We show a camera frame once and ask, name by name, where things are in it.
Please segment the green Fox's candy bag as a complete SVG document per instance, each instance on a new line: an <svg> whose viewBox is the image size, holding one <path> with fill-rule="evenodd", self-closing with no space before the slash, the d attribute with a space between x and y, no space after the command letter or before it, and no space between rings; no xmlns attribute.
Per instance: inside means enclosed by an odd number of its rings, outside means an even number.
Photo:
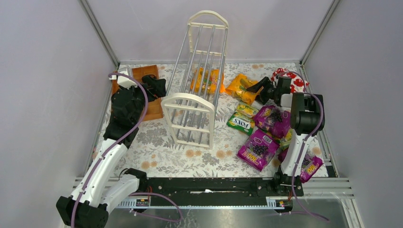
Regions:
<svg viewBox="0 0 403 228"><path fill-rule="evenodd" d="M250 136L253 133L255 122L253 119L247 117L243 113L234 112L233 115L228 119L227 126Z"/></svg>

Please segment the orange candy bag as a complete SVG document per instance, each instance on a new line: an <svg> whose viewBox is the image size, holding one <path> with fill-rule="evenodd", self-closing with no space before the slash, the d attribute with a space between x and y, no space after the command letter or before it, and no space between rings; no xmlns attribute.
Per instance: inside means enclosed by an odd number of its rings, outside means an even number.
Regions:
<svg viewBox="0 0 403 228"><path fill-rule="evenodd" d="M200 86L202 86L201 90L204 93L207 85L207 94L214 94L218 85L219 69L204 71L201 67L198 71L195 71L195 73L197 73L197 78L192 79L190 90L192 91L194 89L194 92L198 92Z"/></svg>
<svg viewBox="0 0 403 228"><path fill-rule="evenodd" d="M225 93L230 95L233 98L238 99L248 105L252 105L255 101L256 97L260 94L263 87L258 89L255 93L250 92L247 89L251 86L257 84L258 81L251 80L244 74L238 74L230 83L228 87L225 89Z"/></svg>

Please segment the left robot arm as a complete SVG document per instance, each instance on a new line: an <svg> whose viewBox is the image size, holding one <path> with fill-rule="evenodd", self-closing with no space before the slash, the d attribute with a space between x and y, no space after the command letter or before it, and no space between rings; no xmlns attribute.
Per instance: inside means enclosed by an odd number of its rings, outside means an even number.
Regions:
<svg viewBox="0 0 403 228"><path fill-rule="evenodd" d="M129 169L112 187L105 186L117 162L127 153L150 102L166 96L166 79L152 75L141 81L110 73L119 90L111 97L111 116L94 162L70 196L61 196L56 208L63 223L72 228L103 228L109 214L129 194L138 190L140 178Z"/></svg>

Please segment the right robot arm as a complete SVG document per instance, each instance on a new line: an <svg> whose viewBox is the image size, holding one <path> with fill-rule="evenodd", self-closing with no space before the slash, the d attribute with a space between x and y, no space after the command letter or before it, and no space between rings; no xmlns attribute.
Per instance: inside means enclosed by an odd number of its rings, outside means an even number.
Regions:
<svg viewBox="0 0 403 228"><path fill-rule="evenodd" d="M307 91L292 93L291 78L286 76L279 76L275 84L265 77L247 91L257 93L256 100L260 103L272 100L276 105L290 109L290 145L269 190L275 196L303 196L302 178L297 172L301 170L308 145L325 126L323 96Z"/></svg>

